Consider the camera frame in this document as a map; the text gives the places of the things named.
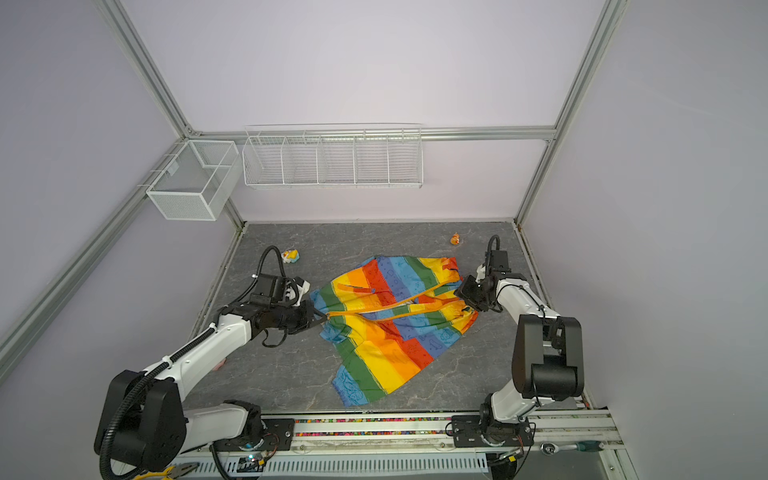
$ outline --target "gray marble tabletop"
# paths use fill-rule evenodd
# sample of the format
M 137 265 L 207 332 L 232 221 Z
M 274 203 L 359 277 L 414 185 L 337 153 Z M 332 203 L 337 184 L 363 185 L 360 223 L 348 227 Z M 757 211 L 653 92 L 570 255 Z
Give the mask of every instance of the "gray marble tabletop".
M 454 233 L 461 237 L 458 246 L 449 242 Z M 270 244 L 299 251 L 299 261 L 287 264 L 286 274 L 301 276 L 314 290 L 374 255 L 456 257 L 462 275 L 474 274 L 493 234 L 501 237 L 512 270 L 531 278 L 510 223 L 252 224 L 215 303 L 224 305 L 247 287 L 260 254 Z M 278 273 L 271 254 L 263 271 Z M 185 406 L 213 406 L 239 399 L 260 405 L 264 412 L 344 410 L 331 385 L 341 360 L 334 347 L 320 338 L 321 329 L 288 336 L 275 349 L 262 347 L 261 337 L 239 348 L 221 369 L 200 381 Z M 476 410 L 486 395 L 511 378 L 514 344 L 515 323 L 507 313 L 480 313 L 456 344 L 404 386 L 354 409 Z M 571 402 L 560 407 L 574 406 Z

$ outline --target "aluminum frame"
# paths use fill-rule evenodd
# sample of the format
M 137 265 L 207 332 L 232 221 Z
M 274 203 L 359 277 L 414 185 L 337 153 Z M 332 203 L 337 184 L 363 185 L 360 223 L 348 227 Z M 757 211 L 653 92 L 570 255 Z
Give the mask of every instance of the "aluminum frame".
M 520 209 L 517 215 L 515 215 L 515 222 L 519 225 L 525 223 L 525 219 L 531 211 L 531 206 L 541 189 L 541 185 L 544 183 L 552 160 L 576 116 L 581 101 L 584 100 L 584 96 L 587 94 L 589 84 L 600 66 L 605 51 L 611 42 L 611 37 L 616 31 L 616 27 L 626 12 L 628 2 L 629 0 L 607 0 L 605 2 L 598 23 L 590 38 L 587 53 L 584 55 L 584 60 L 581 61 L 574 83 L 568 92 L 568 96 L 565 98 L 565 103 L 560 110 L 558 120 L 554 124 L 554 138 L 547 142 L 547 147 L 536 167 L 531 183 L 525 191 Z
M 554 306 L 552 305 L 552 298 L 549 295 L 546 286 L 544 285 L 544 281 L 541 279 L 541 273 L 539 272 L 538 265 L 536 264 L 536 260 L 533 257 L 533 252 L 531 252 L 528 238 L 525 236 L 525 232 L 519 223 L 513 220 L 512 224 L 515 226 L 515 235 L 517 235 L 520 248 L 523 250 L 525 262 L 528 264 L 528 268 L 531 270 L 531 275 L 534 277 L 533 281 L 538 287 L 538 293 L 541 295 L 541 298 L 547 303 L 547 305 L 555 310 Z
M 271 137 L 354 137 L 367 134 L 420 135 L 422 141 L 460 140 L 552 140 L 557 129 L 551 125 L 524 127 L 425 127 L 425 128 L 376 128 L 349 130 L 269 130 Z M 195 138 L 202 140 L 234 140 L 242 143 L 248 138 L 246 131 L 202 132 Z
M 93 0 L 93 3 L 176 134 L 187 137 L 194 133 L 122 3 L 119 0 Z

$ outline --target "wire mesh basket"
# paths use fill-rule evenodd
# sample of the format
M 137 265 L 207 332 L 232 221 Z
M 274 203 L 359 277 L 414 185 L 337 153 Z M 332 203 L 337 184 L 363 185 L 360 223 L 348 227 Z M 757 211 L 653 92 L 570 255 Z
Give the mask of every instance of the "wire mesh basket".
M 216 220 L 240 178 L 233 141 L 188 140 L 147 189 L 168 220 Z
M 421 187 L 420 134 L 249 135 L 246 185 L 276 187 Z

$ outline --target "mounting plate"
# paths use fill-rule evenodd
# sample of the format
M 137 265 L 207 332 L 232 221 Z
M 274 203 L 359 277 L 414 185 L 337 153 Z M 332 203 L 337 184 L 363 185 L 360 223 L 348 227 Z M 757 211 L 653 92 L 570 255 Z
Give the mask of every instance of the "mounting plate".
M 533 435 L 528 422 L 500 423 L 492 422 L 485 427 L 480 425 L 480 415 L 454 415 L 453 445 L 457 448 L 488 446 L 523 446 L 533 445 Z
M 293 441 L 293 427 L 296 424 L 294 419 L 263 419 L 264 425 L 266 425 L 266 431 L 264 436 L 264 442 L 259 445 L 256 450 L 272 451 L 275 448 L 275 442 L 277 443 L 277 451 L 290 450 L 290 443 Z M 234 445 L 229 440 L 219 440 L 216 442 L 216 449 L 219 452 L 242 452 L 237 445 Z

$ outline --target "pliers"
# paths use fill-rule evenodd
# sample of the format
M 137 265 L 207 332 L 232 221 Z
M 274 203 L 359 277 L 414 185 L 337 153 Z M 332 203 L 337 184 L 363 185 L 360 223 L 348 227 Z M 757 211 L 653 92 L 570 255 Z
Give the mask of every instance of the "pliers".
M 148 472 L 143 475 L 139 475 L 134 480 L 143 480 L 144 478 L 160 477 L 158 480 L 174 480 L 175 478 L 182 477 L 189 472 L 193 472 L 200 463 L 182 463 L 181 465 L 171 465 L 162 472 Z

